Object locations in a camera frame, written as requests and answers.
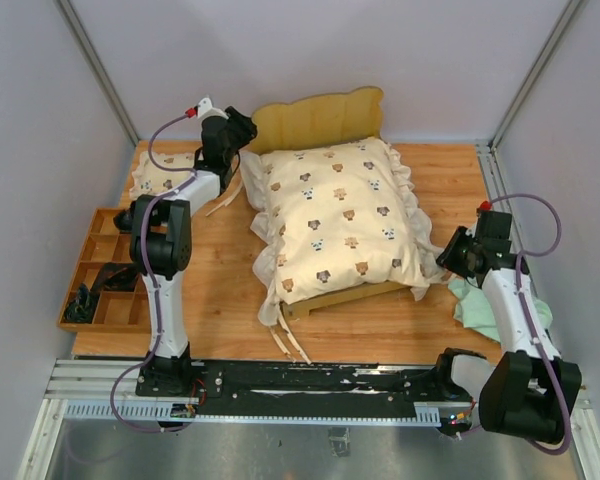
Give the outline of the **cream animal print mattress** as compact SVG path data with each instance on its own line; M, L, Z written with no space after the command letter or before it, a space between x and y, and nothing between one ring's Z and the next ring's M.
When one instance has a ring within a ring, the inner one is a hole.
M283 305L366 284L397 283L421 300L445 280L412 173L389 143L368 137L301 150L240 153L240 175L265 242L253 263L267 294L257 318L279 351L310 358Z

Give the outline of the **wooden pet bed frame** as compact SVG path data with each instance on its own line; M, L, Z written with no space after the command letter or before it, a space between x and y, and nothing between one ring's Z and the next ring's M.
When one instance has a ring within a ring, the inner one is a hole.
M317 148L379 137L383 126L381 101L384 92L363 86L345 93L314 95L291 103L272 103L257 109L252 120L258 135L248 150L266 154L276 150ZM289 321L311 311L401 290L396 282L362 284L312 299L278 306L278 317Z

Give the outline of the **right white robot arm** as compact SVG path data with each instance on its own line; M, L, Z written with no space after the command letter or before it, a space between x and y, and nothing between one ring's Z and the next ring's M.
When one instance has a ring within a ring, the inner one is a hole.
M484 430L561 455L571 444L582 374L577 364L562 359L541 326L528 265L511 250L512 222L511 214L485 202L475 226L458 227L437 259L439 266L476 281L494 315L502 357L490 366L477 353L448 348L438 358L433 387L446 400L467 392Z

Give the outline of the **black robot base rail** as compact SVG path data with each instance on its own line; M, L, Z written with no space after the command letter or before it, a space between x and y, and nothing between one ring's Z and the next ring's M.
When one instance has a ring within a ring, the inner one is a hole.
M412 413L419 404L471 406L444 365L192 361L185 396L196 412L369 415Z

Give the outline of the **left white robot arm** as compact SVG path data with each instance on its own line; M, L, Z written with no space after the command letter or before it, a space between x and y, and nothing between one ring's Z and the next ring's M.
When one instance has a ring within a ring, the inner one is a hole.
M136 394L185 396L194 384L190 343L184 327L182 284L192 251L192 216L220 197L234 176L233 161L257 136L250 117L208 98L159 128L188 118L201 121L201 146L187 177L161 194L143 194L131 209L129 255L145 284L151 340L139 367Z

